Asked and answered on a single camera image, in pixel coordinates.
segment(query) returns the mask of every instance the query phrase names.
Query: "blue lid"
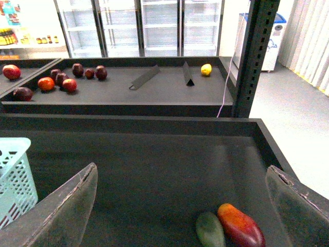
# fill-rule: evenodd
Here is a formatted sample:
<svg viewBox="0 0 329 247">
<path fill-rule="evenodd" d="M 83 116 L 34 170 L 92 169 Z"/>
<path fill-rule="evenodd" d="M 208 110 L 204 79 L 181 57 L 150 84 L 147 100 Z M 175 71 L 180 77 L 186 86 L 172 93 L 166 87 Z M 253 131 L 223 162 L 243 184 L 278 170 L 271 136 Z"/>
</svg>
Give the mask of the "blue lid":
<svg viewBox="0 0 329 247">
<path fill-rule="evenodd" d="M 248 13 L 245 14 L 245 20 L 248 21 Z M 283 18 L 282 15 L 280 14 L 276 14 L 276 18 L 274 19 L 274 24 L 276 23 L 287 23 L 287 21 L 285 20 L 285 18 Z"/>
</svg>

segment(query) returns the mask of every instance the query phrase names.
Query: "cable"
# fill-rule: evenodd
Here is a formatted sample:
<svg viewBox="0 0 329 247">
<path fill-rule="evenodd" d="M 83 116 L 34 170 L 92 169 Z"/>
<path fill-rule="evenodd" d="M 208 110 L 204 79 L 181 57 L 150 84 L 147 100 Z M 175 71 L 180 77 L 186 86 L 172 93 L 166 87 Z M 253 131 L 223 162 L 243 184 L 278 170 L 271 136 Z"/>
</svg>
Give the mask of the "cable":
<svg viewBox="0 0 329 247">
<path fill-rule="evenodd" d="M 243 17 L 242 17 L 242 20 L 245 18 L 245 16 L 246 16 L 246 12 L 244 11 L 244 13 L 243 13 Z M 236 52 L 237 41 L 239 40 L 239 36 L 240 36 L 240 33 L 241 33 L 242 26 L 243 26 L 243 21 L 241 22 L 241 26 L 240 26 L 240 29 L 239 29 L 239 32 L 238 32 L 238 34 L 237 34 L 237 38 L 236 38 L 236 41 L 235 41 L 234 53 L 233 53 L 233 56 L 232 56 L 231 61 L 230 61 L 230 66 L 229 66 L 229 68 L 228 68 L 228 73 L 227 73 L 227 77 L 226 77 L 226 81 L 225 81 L 224 95 L 223 95 L 223 103 L 222 103 L 222 105 L 221 105 L 220 110 L 218 111 L 217 118 L 220 116 L 221 111 L 222 111 L 223 106 L 224 106 L 227 82 L 228 82 L 228 78 L 230 77 L 231 66 L 232 66 L 232 62 L 233 62 L 233 57 L 234 57 L 235 52 Z"/>
</svg>

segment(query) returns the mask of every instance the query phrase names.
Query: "red mango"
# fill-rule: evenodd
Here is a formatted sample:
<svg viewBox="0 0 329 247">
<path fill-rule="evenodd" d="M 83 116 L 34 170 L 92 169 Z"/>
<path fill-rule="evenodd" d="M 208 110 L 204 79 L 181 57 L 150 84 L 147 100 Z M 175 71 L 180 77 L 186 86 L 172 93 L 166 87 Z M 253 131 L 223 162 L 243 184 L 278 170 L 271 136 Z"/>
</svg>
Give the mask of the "red mango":
<svg viewBox="0 0 329 247">
<path fill-rule="evenodd" d="M 225 234 L 240 247 L 265 247 L 265 238 L 256 222 L 229 203 L 217 212 Z"/>
</svg>

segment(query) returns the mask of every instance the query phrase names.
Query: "black metal upright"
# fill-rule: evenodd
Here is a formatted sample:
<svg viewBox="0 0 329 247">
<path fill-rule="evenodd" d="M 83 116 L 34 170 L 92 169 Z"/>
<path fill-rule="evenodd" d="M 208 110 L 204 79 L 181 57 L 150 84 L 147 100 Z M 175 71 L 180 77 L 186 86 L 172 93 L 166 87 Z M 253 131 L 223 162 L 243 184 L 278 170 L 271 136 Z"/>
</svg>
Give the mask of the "black metal upright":
<svg viewBox="0 0 329 247">
<path fill-rule="evenodd" d="M 58 7 L 57 0 L 54 0 L 53 2 L 54 2 L 55 7 L 56 7 L 56 12 L 57 12 L 57 15 L 58 15 L 58 19 L 60 20 L 60 25 L 61 25 L 61 29 L 62 29 L 62 32 L 63 32 L 66 49 L 67 49 L 69 57 L 71 58 L 72 57 L 72 52 L 71 52 L 70 48 L 68 47 L 68 37 L 66 36 L 64 22 L 63 22 L 63 19 L 62 19 L 62 16 L 61 16 L 60 8 Z"/>
<path fill-rule="evenodd" d="M 135 14 L 136 14 L 139 56 L 140 57 L 145 57 L 142 7 L 141 7 L 140 0 L 135 0 Z"/>
<path fill-rule="evenodd" d="M 184 17 L 184 0 L 177 0 L 177 56 L 182 57 Z"/>
<path fill-rule="evenodd" d="M 91 0 L 91 2 L 92 2 L 92 7 L 93 7 L 93 13 L 94 13 L 94 18 L 95 18 L 99 46 L 101 48 L 101 54 L 102 54 L 102 57 L 107 58 L 108 54 L 107 54 L 107 47 L 106 47 L 106 42 L 105 42 L 105 33 L 104 33 L 102 16 L 101 16 L 101 9 L 100 9 L 98 0 Z"/>
<path fill-rule="evenodd" d="M 222 26 L 223 26 L 223 18 L 224 18 L 224 8 L 225 8 L 225 0 L 222 0 L 221 14 L 220 14 L 220 24 L 218 26 L 218 41 L 217 41 L 216 56 L 220 55 L 221 38 L 222 38 Z"/>
<path fill-rule="evenodd" d="M 233 117 L 249 117 L 279 3 L 280 0 L 251 0 Z"/>
</svg>

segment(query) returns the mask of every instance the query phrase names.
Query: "dark red apple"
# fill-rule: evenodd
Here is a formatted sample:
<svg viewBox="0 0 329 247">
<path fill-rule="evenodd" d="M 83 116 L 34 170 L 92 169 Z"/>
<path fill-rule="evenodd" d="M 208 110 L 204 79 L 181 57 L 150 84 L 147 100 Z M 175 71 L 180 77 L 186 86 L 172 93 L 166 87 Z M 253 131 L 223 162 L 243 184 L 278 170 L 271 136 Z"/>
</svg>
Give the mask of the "dark red apple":
<svg viewBox="0 0 329 247">
<path fill-rule="evenodd" d="M 72 93 L 77 89 L 77 82 L 75 79 L 66 79 L 63 81 L 63 88 L 66 89 L 69 93 Z"/>
<path fill-rule="evenodd" d="M 90 80 L 90 79 L 92 79 L 94 77 L 95 71 L 93 69 L 91 69 L 91 68 L 88 68 L 88 69 L 86 69 L 86 72 L 84 73 L 84 75 L 86 76 L 86 78 L 88 80 Z"/>
<path fill-rule="evenodd" d="M 59 73 L 56 75 L 56 80 L 55 80 L 55 85 L 59 86 L 59 87 L 63 87 L 63 81 L 65 81 L 66 79 L 68 79 L 68 75 L 65 73 Z"/>
<path fill-rule="evenodd" d="M 30 101 L 33 96 L 33 91 L 27 87 L 19 87 L 14 90 L 14 99 L 20 101 Z"/>
<path fill-rule="evenodd" d="M 103 65 L 97 66 L 95 75 L 99 80 L 105 80 L 107 77 L 106 68 Z"/>
<path fill-rule="evenodd" d="M 56 75 L 61 73 L 61 70 L 56 68 L 56 69 L 52 69 L 50 72 L 50 77 L 53 81 L 56 81 Z"/>
<path fill-rule="evenodd" d="M 78 78 L 82 77 L 83 76 L 83 66 L 80 63 L 75 63 L 72 66 L 72 73 Z"/>
<path fill-rule="evenodd" d="M 21 76 L 21 70 L 15 65 L 5 65 L 2 69 L 2 73 L 5 77 L 7 77 L 9 80 L 15 80 L 18 79 Z"/>
</svg>

